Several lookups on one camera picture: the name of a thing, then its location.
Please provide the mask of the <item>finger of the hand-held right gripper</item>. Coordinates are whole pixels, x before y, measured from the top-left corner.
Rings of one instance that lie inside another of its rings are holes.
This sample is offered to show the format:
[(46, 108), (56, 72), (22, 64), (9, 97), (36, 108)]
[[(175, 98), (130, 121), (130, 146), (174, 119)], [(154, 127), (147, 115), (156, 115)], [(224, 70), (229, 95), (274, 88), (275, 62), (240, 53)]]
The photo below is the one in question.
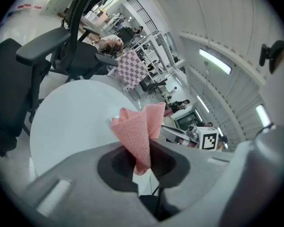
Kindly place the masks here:
[(188, 139), (188, 135), (185, 131), (165, 125), (161, 126), (160, 133), (167, 139), (175, 139), (176, 137)]

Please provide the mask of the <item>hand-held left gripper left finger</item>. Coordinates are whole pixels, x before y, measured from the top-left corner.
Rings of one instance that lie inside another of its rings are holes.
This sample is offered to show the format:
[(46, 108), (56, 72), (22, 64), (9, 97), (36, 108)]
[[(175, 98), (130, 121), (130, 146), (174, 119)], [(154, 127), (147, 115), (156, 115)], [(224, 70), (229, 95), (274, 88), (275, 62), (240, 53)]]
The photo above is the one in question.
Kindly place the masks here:
[(154, 227), (134, 167), (119, 143), (75, 153), (28, 186), (25, 214), (35, 227)]

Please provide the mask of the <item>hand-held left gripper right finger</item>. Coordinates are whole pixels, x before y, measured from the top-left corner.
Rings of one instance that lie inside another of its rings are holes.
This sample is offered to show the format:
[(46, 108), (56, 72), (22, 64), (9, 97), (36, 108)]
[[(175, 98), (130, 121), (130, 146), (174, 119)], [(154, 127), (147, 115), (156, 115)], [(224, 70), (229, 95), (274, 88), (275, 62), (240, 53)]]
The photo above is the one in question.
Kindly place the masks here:
[(284, 127), (264, 130), (233, 153), (151, 141), (159, 227), (247, 227), (274, 222), (284, 198)]

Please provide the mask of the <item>pink checkered tablecloth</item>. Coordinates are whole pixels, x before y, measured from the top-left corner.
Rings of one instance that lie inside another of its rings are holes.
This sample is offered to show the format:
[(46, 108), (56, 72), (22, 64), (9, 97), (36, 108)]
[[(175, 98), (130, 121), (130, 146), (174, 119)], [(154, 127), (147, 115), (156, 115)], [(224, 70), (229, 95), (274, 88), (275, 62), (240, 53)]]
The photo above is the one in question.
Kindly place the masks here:
[(133, 89), (149, 74), (136, 51), (130, 50), (118, 59), (116, 71), (125, 84), (125, 88)]

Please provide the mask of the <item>long ceiling light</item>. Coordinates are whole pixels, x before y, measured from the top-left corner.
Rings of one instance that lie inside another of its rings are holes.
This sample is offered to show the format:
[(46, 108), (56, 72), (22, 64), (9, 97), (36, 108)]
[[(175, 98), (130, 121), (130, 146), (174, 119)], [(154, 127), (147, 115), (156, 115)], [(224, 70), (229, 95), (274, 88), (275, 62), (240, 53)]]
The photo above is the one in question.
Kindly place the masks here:
[(264, 106), (263, 105), (257, 106), (256, 112), (257, 112), (257, 114), (260, 118), (260, 121), (261, 121), (263, 127), (267, 127), (271, 123), (271, 121), (269, 119), (269, 116), (268, 116)]
[(203, 49), (199, 49), (199, 54), (204, 58), (206, 58), (208, 61), (215, 64), (217, 67), (223, 70), (227, 75), (231, 74), (232, 68), (228, 64), (224, 63), (223, 61), (211, 55), (210, 53), (204, 51)]
[(204, 107), (204, 109), (206, 110), (206, 112), (209, 113), (210, 110), (209, 110), (208, 106), (206, 105), (206, 103), (203, 101), (203, 99), (202, 99), (199, 95), (197, 95), (197, 99), (199, 100), (199, 102), (201, 103), (201, 105)]

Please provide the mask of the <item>white remote control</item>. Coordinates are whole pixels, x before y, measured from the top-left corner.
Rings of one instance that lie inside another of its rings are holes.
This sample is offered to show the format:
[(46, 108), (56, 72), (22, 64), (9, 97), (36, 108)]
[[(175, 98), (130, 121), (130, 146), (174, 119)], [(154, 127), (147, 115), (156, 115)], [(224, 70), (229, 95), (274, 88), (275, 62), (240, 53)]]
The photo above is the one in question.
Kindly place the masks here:
[(114, 116), (114, 117), (108, 117), (105, 119), (106, 124), (108, 127), (112, 127), (113, 125), (116, 125), (119, 123), (119, 116)]

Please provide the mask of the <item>black mounted device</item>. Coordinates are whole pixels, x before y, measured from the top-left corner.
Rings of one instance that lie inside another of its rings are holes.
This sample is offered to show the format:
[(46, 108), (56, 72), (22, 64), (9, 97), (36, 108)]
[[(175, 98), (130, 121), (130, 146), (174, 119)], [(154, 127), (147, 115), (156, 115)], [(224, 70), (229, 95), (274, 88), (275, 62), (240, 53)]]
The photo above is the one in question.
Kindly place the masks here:
[(266, 44), (262, 44), (259, 65), (263, 67), (265, 62), (268, 61), (269, 72), (272, 75), (284, 60), (284, 41), (277, 40), (271, 47)]

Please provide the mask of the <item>black office chair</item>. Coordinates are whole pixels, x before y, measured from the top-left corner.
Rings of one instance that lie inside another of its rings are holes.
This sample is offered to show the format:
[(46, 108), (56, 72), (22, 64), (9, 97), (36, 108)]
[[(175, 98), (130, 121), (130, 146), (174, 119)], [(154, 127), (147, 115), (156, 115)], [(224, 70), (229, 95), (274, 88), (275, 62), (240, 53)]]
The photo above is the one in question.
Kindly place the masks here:
[(151, 93), (152, 91), (159, 88), (159, 86), (165, 86), (168, 79), (164, 79), (160, 82), (152, 82), (149, 77), (144, 78), (139, 82), (143, 92)]
[(17, 137), (28, 130), (26, 115), (36, 110), (40, 84), (51, 67), (46, 57), (70, 35), (59, 27), (25, 45), (12, 38), (0, 43), (0, 157), (14, 150)]
[(83, 40), (94, 31), (85, 26), (85, 33), (78, 38), (79, 26), (83, 11), (86, 6), (94, 0), (73, 0), (67, 10), (66, 15), (62, 20), (61, 27), (67, 23), (67, 30), (70, 32), (70, 38), (59, 48), (52, 53), (51, 64), (54, 72), (61, 75), (66, 75), (66, 82), (73, 80), (90, 79), (94, 75), (106, 75), (106, 66), (117, 67), (118, 61), (109, 58), (100, 52), (97, 48), (84, 43)]

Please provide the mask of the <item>pink cloth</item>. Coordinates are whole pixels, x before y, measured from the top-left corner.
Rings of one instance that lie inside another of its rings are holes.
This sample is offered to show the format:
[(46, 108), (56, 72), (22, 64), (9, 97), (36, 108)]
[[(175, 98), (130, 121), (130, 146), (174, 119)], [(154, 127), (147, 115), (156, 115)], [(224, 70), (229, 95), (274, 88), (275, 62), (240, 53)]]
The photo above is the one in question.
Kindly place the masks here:
[(148, 104), (139, 112), (121, 108), (119, 116), (111, 119), (110, 129), (135, 158), (136, 175), (151, 167), (149, 139), (158, 138), (164, 113), (165, 103)]

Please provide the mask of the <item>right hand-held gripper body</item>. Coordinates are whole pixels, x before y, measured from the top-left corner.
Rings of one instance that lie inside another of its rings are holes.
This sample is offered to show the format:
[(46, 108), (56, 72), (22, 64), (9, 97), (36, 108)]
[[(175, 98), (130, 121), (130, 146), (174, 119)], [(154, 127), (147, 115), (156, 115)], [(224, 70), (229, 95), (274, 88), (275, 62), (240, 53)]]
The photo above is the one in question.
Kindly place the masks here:
[(219, 132), (213, 127), (197, 127), (177, 133), (176, 143), (189, 148), (216, 150)]

